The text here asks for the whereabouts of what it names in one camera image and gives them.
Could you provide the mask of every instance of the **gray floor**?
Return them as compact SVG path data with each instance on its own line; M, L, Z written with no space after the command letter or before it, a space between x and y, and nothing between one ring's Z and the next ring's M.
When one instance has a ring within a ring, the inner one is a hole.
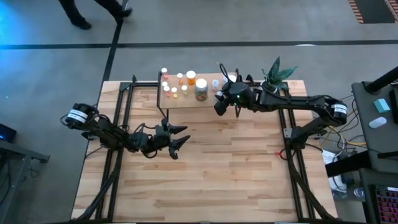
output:
M2 44L110 44L116 23L94 1L76 1L92 23L70 25L55 0L0 1ZM347 0L133 0L135 11L119 43L281 40L397 39L395 24L358 24ZM298 65L290 79L305 80L309 95L350 94L350 85L394 68L396 45L317 47L197 47L117 49L110 80L155 80L157 71L228 70L262 78L281 56L281 67ZM0 50L0 123L18 131L17 143L51 154L36 179L28 178L13 223L61 222L70 218L87 142L59 123L74 102L96 103L109 49ZM361 134L359 127L346 137ZM333 144L326 149L335 150ZM339 217L364 221L358 202L337 202Z

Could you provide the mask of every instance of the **white label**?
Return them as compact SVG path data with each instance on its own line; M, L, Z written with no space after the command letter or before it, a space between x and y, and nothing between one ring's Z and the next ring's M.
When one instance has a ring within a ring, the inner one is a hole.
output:
M86 119L82 118L81 116L77 116L75 114L72 114L72 113L68 114L68 118L76 119L76 120L82 122L83 124L84 124L84 122L86 122Z
M398 188L396 187L387 187L387 190L392 190L398 192Z
M79 116L81 116L81 117L83 117L83 118L87 118L87 114L85 114L85 113L83 113L83 112L81 112L81 111L78 111L78 110L72 109L72 110L70 110L69 113L73 113L73 114L79 115Z
M343 109L340 109L340 108L335 108L335 112L340 112L340 113L347 114L346 110L343 110Z
M332 108L340 108L340 109L343 109L343 110L347 111L347 107L344 106L344 105L332 105L331 107Z

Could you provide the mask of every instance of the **keyboard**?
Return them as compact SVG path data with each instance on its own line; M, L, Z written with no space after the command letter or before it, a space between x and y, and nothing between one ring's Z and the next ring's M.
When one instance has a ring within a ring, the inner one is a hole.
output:
M380 223L398 223L398 188L376 186Z

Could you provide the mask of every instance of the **black pants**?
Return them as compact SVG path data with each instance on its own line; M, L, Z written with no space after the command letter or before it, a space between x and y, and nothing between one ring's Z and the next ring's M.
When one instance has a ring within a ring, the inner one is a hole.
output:
M59 0L63 10L67 13L68 18L74 24L85 22L85 18L81 16L76 8L75 0ZM104 7L113 17L117 17L122 11L122 6L116 0L95 0L100 6Z

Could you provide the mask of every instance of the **wooden tabletop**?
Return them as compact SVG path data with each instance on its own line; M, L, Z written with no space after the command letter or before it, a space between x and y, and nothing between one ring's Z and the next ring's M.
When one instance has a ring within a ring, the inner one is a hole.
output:
M104 82L98 109L113 118L120 82ZM288 81L292 95L306 95L301 80ZM156 88L135 88L129 125L135 129L160 124ZM124 116L124 103L120 121ZM297 125L312 119L310 111L294 111ZM234 108L218 116L213 108L170 110L170 123L190 134L178 160L164 149L155 159L124 152L115 222L272 222L296 221L287 163L276 156L284 147L278 113ZM90 142L87 153L99 147ZM100 150L83 166L72 218L78 217L98 193L106 157ZM336 209L321 153L303 150L311 191L335 217ZM106 197L104 215L108 209ZM300 193L306 213L303 193Z
M236 76L235 72L228 72L228 75ZM162 109L174 109L174 108L201 108L201 107L213 107L217 102L217 99L213 97L216 93L211 90L211 83L213 80L218 80L219 89L224 85L224 75L222 73L206 73L206 74L197 74L196 80L199 78L203 78L207 81L208 86L208 98L205 101L198 101L195 97L195 86L188 85L187 76L183 76L183 85L188 87L188 95L183 96L181 86L178 83L177 75L169 75L168 79L164 79L162 76L162 82L167 82L169 84L170 89L172 87L177 88L177 93L179 95L178 98L167 97L165 91L160 91L160 108Z

